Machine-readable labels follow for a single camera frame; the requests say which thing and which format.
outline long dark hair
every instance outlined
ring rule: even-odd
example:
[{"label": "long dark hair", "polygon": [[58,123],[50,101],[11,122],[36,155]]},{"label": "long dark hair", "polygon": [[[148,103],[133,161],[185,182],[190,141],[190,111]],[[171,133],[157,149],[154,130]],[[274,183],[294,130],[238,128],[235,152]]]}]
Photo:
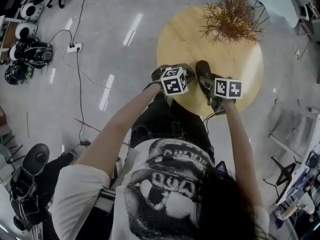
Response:
[{"label": "long dark hair", "polygon": [[252,204],[227,172],[208,167],[197,196],[196,239],[275,239],[255,223]]}]

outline concrete floor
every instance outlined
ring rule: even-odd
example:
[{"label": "concrete floor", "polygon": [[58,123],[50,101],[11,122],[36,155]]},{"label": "concrete floor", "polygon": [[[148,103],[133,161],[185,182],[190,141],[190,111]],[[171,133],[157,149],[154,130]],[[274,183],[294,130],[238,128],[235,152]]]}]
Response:
[{"label": "concrete floor", "polygon": [[[65,29],[72,21],[72,34],[78,23],[83,0],[65,0],[65,8],[53,3],[46,8],[38,21],[37,36],[48,42],[55,33]],[[156,68],[158,37],[166,22],[187,6],[215,3],[217,0],[85,0],[81,24],[75,43],[83,43],[79,54],[80,69],[96,84],[105,86],[110,74],[114,75],[112,87],[132,87],[142,90],[151,80],[151,71]],[[129,46],[123,42],[138,14],[143,14],[136,34]],[[320,87],[316,84],[320,68],[319,48],[311,43],[302,59],[294,57],[294,51],[302,51],[308,42],[306,36],[296,36],[293,29],[277,29],[272,24],[261,38],[264,62],[264,77],[260,91],[252,104],[240,113],[254,152],[255,168],[260,190],[266,206],[276,199],[275,190],[262,179],[278,176],[270,157],[280,161],[292,157],[284,154],[268,134],[279,118],[274,110],[274,100],[289,102],[303,100],[320,106]],[[23,144],[20,155],[37,143],[45,143],[51,158],[61,154],[62,145],[68,150],[79,143],[81,120],[79,77],[76,70],[62,61],[69,44],[69,34],[59,33],[52,41],[54,58],[49,67],[36,70],[28,83],[13,86],[0,77],[0,105],[7,114],[8,124]],[[77,67],[76,54],[66,54],[64,61]],[[4,74],[6,66],[0,66]],[[83,75],[82,107],[87,124],[102,129],[111,116],[139,92],[131,89],[112,89],[107,105],[101,103],[105,89],[90,83]],[[28,112],[29,135],[26,112]],[[229,170],[234,171],[232,147],[226,118],[213,118],[209,124],[209,138],[215,149],[216,161],[224,160]],[[92,141],[98,132],[85,127],[82,139]],[[125,154],[126,146],[121,151]]]}]

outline round wooden table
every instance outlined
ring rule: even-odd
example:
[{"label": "round wooden table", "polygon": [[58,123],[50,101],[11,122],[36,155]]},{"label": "round wooden table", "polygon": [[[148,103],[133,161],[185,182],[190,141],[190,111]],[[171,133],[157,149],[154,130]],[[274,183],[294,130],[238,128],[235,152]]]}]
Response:
[{"label": "round wooden table", "polygon": [[[238,99],[235,105],[239,111],[244,110],[257,96],[263,79],[264,63],[260,45],[245,40],[232,43],[218,41],[213,44],[210,36],[201,37],[202,26],[206,24],[202,15],[206,13],[203,6],[188,7],[166,24],[158,40],[157,65],[187,63],[195,71],[198,61],[207,61],[211,72],[242,80],[242,99]],[[172,97],[196,115],[206,118],[212,114],[213,110],[207,105],[207,98],[197,79],[188,84],[188,89],[187,93]]]}]

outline white graphic t-shirt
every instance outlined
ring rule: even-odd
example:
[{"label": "white graphic t-shirt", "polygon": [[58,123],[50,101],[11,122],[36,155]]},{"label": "white graphic t-shirt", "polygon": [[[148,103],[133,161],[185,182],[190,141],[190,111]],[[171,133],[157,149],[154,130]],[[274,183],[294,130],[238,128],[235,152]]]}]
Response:
[{"label": "white graphic t-shirt", "polygon": [[[209,155],[180,139],[147,140],[135,150],[133,167],[116,188],[110,238],[193,239],[192,232],[198,228],[197,185],[205,168],[214,166]],[[90,166],[61,170],[52,205],[60,240],[75,239],[79,221],[109,184],[105,172]],[[269,215],[261,207],[256,208],[256,223],[268,231]]]}]

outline dried plant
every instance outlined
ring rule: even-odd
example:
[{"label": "dried plant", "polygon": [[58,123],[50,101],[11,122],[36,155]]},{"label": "dried plant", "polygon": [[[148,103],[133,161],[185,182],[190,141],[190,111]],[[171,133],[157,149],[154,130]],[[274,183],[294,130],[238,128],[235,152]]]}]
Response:
[{"label": "dried plant", "polygon": [[207,4],[206,10],[207,14],[202,16],[206,22],[202,26],[202,37],[212,35],[213,43],[219,39],[229,42],[246,39],[258,43],[258,37],[264,33],[259,19],[252,20],[253,8],[246,0],[219,0],[216,5]]}]

